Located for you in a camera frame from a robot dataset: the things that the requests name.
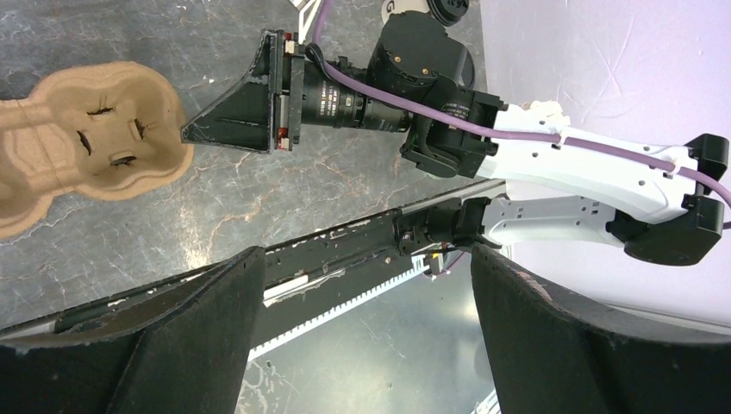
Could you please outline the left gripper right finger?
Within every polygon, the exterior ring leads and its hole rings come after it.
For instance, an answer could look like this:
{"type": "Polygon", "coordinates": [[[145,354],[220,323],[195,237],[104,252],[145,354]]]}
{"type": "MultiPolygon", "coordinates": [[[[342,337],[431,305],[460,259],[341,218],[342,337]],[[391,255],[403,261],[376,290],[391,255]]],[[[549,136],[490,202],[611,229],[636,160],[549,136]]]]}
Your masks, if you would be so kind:
{"type": "Polygon", "coordinates": [[[483,245],[471,276],[502,412],[729,412],[729,336],[617,310],[483,245]]]}

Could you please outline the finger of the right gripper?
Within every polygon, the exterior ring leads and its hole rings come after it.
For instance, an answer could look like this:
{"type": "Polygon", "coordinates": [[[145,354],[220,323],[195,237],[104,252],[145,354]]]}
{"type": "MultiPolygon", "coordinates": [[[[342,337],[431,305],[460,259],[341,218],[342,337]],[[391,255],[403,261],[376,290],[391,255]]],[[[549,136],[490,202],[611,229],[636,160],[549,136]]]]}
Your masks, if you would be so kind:
{"type": "Polygon", "coordinates": [[[276,138],[277,96],[278,33],[264,31],[243,76],[181,128],[181,141],[269,154],[276,138]]]}

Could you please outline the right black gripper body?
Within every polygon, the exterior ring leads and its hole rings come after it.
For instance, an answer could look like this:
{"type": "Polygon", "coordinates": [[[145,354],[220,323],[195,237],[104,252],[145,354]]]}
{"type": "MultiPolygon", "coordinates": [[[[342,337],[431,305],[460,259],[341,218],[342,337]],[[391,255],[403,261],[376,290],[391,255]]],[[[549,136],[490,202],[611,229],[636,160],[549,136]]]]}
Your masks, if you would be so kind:
{"type": "Polygon", "coordinates": [[[272,38],[272,139],[277,150],[291,151],[299,143],[303,113],[304,46],[297,33],[283,30],[272,38]]]}

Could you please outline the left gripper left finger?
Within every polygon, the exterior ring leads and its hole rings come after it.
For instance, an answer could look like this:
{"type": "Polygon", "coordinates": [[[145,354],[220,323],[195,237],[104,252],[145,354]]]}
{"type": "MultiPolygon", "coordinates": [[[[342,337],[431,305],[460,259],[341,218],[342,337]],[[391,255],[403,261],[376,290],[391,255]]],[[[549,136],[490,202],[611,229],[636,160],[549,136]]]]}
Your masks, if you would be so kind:
{"type": "Polygon", "coordinates": [[[234,412],[265,279],[252,247],[103,316],[2,339],[2,412],[234,412]]]}

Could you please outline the black coffee lid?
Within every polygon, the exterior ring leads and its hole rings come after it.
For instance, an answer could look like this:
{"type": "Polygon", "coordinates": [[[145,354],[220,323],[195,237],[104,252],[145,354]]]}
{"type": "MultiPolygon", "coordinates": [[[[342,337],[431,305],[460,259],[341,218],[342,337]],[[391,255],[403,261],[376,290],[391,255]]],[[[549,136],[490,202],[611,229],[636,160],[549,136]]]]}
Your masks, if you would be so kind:
{"type": "Polygon", "coordinates": [[[427,0],[429,13],[440,24],[452,27],[467,13],[469,0],[427,0]]]}

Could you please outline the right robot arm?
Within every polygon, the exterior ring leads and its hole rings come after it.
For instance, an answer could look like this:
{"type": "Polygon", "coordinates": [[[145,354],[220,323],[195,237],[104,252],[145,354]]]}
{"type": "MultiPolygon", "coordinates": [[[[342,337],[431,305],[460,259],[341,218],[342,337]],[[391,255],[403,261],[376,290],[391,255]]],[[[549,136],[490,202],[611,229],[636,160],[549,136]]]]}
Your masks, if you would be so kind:
{"type": "Polygon", "coordinates": [[[402,134],[401,156],[425,173],[543,185],[557,198],[471,198],[403,213],[411,254],[569,239],[615,246],[636,260],[697,264],[729,232],[720,180],[729,142],[621,141],[574,128],[555,102],[520,106],[471,88],[466,47],[428,12],[393,15],[368,65],[326,58],[319,41],[262,33],[243,77],[181,129],[188,144],[269,154],[292,150],[305,124],[402,134]]]}

